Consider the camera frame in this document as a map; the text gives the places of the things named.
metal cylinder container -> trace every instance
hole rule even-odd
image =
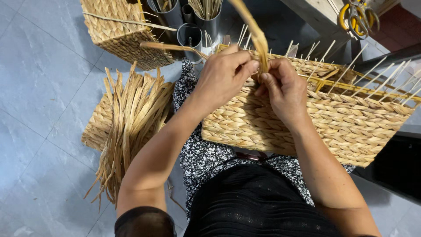
[[[193,8],[189,4],[184,5],[181,8],[181,11],[183,13],[185,23],[193,23],[193,24],[195,23],[195,16],[193,13]]]
[[[154,11],[154,14],[158,16],[161,25],[178,29],[183,24],[180,0],[176,0],[173,8],[166,12],[160,12],[159,8],[157,8],[155,5],[156,0],[147,0],[147,2],[148,6]],[[166,30],[165,33],[170,39],[171,43],[177,43],[176,31]]]
[[[193,23],[185,23],[180,26],[177,31],[177,40],[181,46],[190,46],[198,51],[202,50],[202,31]],[[202,61],[202,57],[195,52],[184,51],[184,54],[193,64]]]
[[[221,7],[219,8],[219,12],[216,15],[216,17],[210,20],[204,20],[195,13],[196,24],[202,30],[202,33],[203,33],[202,42],[205,42],[206,40],[205,30],[206,30],[206,33],[210,35],[210,38],[212,39],[212,44],[215,43],[215,41],[218,39],[218,33],[219,33],[218,29],[219,29],[219,20],[221,16],[221,11],[222,11],[222,4],[221,4]]]

forearm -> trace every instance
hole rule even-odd
[[[152,189],[168,178],[181,148],[203,119],[194,101],[188,97],[171,120],[139,151],[122,187],[131,190]]]
[[[310,118],[305,118],[292,133],[301,171],[316,205],[329,208],[367,206],[349,174],[323,143]]]

black and white floral fabric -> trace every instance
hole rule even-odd
[[[181,77],[176,82],[174,89],[175,113],[193,91],[198,80],[193,65],[188,59],[184,58],[182,65]],[[221,171],[239,164],[265,165],[279,171],[297,187],[303,199],[314,206],[296,157],[274,154],[264,162],[238,159],[231,146],[202,140],[201,130],[202,123],[196,127],[180,152],[180,166],[184,172],[184,185],[187,190],[186,213],[188,221],[190,221],[192,200],[201,185]],[[351,165],[343,165],[343,167],[348,173],[355,168]]]

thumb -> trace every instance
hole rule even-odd
[[[258,69],[258,67],[259,62],[256,60],[251,60],[242,66],[241,70],[237,73],[237,75],[234,78],[245,82],[247,78],[251,77],[251,75]]]
[[[261,78],[263,79],[263,83],[265,83],[266,87],[269,90],[269,96],[273,98],[273,96],[278,96],[282,94],[281,86],[279,85],[278,80],[270,73],[262,73]]]

scissors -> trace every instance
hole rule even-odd
[[[345,26],[345,13],[348,9],[349,28]],[[377,24],[377,31],[380,30],[380,20],[374,10],[367,7],[365,0],[348,0],[348,3],[339,12],[338,18],[341,27],[346,31],[351,31],[360,40],[366,39],[369,34],[374,35],[371,30],[374,23]]]

